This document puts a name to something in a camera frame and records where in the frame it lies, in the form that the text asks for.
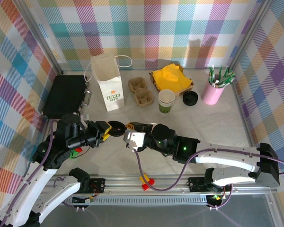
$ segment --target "white paper bag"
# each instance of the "white paper bag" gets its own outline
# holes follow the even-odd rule
[[[124,107],[121,76],[115,56],[112,53],[92,56],[90,66],[100,86],[107,111]]]

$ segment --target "bag handle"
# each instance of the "bag handle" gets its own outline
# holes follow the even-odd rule
[[[129,58],[131,60],[131,64],[130,65],[127,65],[127,66],[118,65],[118,67],[127,68],[127,67],[131,67],[131,65],[133,64],[133,60],[130,57],[128,57],[127,55],[117,55],[117,56],[115,56],[115,58],[117,58],[117,57],[126,57],[126,58]]]
[[[131,64],[130,64],[130,65],[127,65],[127,66],[117,65],[118,67],[121,67],[121,68],[128,68],[128,67],[131,67],[131,65],[133,64],[133,60],[132,60],[129,56],[127,56],[127,55],[117,55],[117,56],[115,56],[115,58],[117,58],[117,57],[126,57],[126,58],[129,58],[129,59],[131,60]],[[86,77],[85,77],[86,70],[87,70],[87,68],[90,66],[90,64],[91,64],[91,62],[88,64],[88,66],[86,67],[86,69],[85,69],[85,71],[84,71],[84,80],[85,80],[86,82],[89,82],[89,81],[93,78],[93,74],[92,74],[92,73],[91,73],[91,76],[90,76],[89,79],[86,79]]]

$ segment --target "paper cup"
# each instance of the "paper cup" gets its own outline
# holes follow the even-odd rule
[[[175,93],[172,90],[164,89],[159,92],[159,110],[161,113],[167,114],[170,112],[172,105],[175,102]]]

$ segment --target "black briefcase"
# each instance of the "black briefcase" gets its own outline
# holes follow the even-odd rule
[[[60,119],[65,114],[80,114],[83,105],[88,105],[91,93],[84,76],[56,76],[42,115],[47,118]]]

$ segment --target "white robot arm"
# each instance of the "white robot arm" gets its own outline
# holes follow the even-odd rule
[[[278,187],[278,163],[273,160],[263,161],[260,156],[277,158],[268,144],[259,148],[241,148],[242,153],[234,153],[233,148],[201,142],[197,139],[177,136],[174,130],[158,124],[141,124],[131,122],[124,132],[126,147],[135,152],[150,148],[171,155],[180,163],[215,163],[227,165],[226,168],[210,168],[206,170],[206,185],[223,187],[230,183],[256,182],[262,186]],[[0,211],[0,227],[37,227],[47,215],[70,195],[84,193],[89,187],[89,174],[79,168],[71,170],[62,184],[52,189],[39,199],[46,183],[56,173],[64,160],[69,158],[72,149],[81,146],[98,147],[108,138],[111,126],[106,122],[88,122],[85,129],[76,115],[66,115],[57,124],[57,131],[50,155],[43,162],[32,179],[31,174],[38,168],[44,158],[44,151],[49,147],[49,138],[42,142],[33,156],[33,163],[10,202]]]

